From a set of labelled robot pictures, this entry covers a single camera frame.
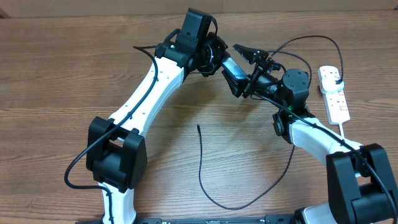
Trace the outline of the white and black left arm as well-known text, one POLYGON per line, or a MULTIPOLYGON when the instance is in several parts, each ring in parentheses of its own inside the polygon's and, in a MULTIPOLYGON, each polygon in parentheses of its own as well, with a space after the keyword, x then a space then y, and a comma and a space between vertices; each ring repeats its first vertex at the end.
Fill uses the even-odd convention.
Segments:
POLYGON ((189 9, 183 26, 154 46, 147 75, 125 104, 108 119, 96 117, 88 129, 86 168, 102 190, 100 223, 135 223, 134 188, 147 168, 145 137, 187 75, 207 77, 220 68, 227 45, 209 30, 216 19, 189 9))

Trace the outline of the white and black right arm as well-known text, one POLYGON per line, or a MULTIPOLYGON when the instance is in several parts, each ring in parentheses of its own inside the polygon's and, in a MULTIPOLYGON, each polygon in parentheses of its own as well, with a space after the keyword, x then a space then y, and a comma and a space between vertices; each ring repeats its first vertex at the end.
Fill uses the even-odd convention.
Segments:
POLYGON ((233 95, 256 96, 278 108, 273 114, 275 133, 301 147, 326 167, 328 200, 295 211, 291 223, 397 222, 397 184, 385 149, 362 145, 328 129, 306 106, 310 75, 299 69, 284 70, 282 78, 271 75, 283 66, 263 50, 234 45, 254 65, 246 74, 223 54, 222 74, 233 95))

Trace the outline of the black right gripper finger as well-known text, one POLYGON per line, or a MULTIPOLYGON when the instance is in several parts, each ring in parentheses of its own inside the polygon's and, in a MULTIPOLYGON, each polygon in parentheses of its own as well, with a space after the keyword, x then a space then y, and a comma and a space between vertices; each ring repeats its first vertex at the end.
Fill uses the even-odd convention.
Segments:
POLYGON ((227 84, 232 92, 232 94, 239 98, 247 98, 246 88, 249 85, 249 77, 245 72, 231 72, 228 70, 223 70, 221 72, 227 81, 227 84))
POLYGON ((243 45, 234 44, 233 48, 237 51, 250 65, 265 60, 269 54, 260 49, 245 47, 243 45))

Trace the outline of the blue Galaxy smartphone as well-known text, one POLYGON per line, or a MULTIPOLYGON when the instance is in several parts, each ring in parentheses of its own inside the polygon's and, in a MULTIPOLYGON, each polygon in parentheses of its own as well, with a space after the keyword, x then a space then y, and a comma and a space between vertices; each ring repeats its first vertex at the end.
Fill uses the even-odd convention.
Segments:
POLYGON ((231 57, 224 59, 221 66, 223 67, 222 73, 236 82, 245 80, 247 77, 247 74, 231 57))

